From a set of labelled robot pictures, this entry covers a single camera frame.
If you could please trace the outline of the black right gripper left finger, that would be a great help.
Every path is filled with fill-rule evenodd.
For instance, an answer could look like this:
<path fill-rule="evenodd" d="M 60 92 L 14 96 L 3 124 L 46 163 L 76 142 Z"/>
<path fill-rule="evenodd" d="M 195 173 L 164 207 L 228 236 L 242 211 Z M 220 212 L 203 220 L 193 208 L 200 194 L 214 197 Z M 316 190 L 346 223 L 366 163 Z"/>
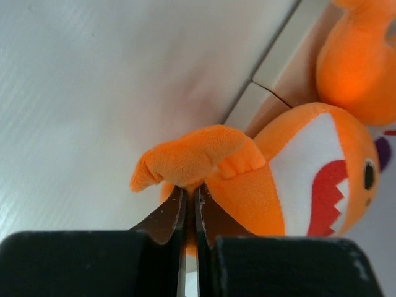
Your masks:
<path fill-rule="evenodd" d="M 183 296 L 187 193 L 129 230 L 24 231 L 1 243 L 2 296 Z"/>

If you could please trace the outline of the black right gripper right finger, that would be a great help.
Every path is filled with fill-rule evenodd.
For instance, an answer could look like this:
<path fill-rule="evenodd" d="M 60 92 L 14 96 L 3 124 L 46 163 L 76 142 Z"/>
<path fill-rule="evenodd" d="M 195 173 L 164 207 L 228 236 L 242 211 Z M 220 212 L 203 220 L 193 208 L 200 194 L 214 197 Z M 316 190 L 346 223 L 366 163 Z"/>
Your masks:
<path fill-rule="evenodd" d="M 343 238 L 258 237 L 195 193 L 200 296 L 382 296 L 365 253 Z"/>

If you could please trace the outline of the orange plush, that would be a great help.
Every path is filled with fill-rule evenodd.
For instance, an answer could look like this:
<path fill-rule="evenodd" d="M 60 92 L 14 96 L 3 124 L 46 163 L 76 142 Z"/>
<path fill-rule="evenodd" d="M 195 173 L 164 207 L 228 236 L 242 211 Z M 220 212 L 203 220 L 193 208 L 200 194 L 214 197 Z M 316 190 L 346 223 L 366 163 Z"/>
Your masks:
<path fill-rule="evenodd" d="M 322 102 L 341 107 L 368 126 L 395 122 L 395 45 L 386 35 L 395 1 L 334 1 L 345 10 L 316 64 Z"/>
<path fill-rule="evenodd" d="M 134 192 L 162 184 L 214 201 L 258 236 L 340 236 L 374 201 L 391 158 L 350 112 L 314 102 L 292 108 L 255 137 L 214 125 L 154 146 L 136 164 Z"/>

